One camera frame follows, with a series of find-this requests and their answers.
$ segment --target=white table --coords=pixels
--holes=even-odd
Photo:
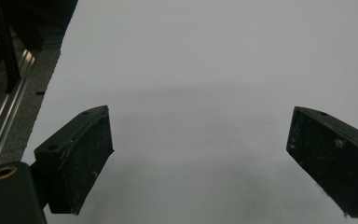
[[[358,1],[81,0],[22,160],[98,105],[116,152],[48,223],[358,223],[285,150],[295,105],[358,128]]]

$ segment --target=white surface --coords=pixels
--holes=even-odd
[[[295,105],[358,128],[358,1],[79,1],[23,156],[109,105],[114,149],[49,223],[358,223],[286,153]]]

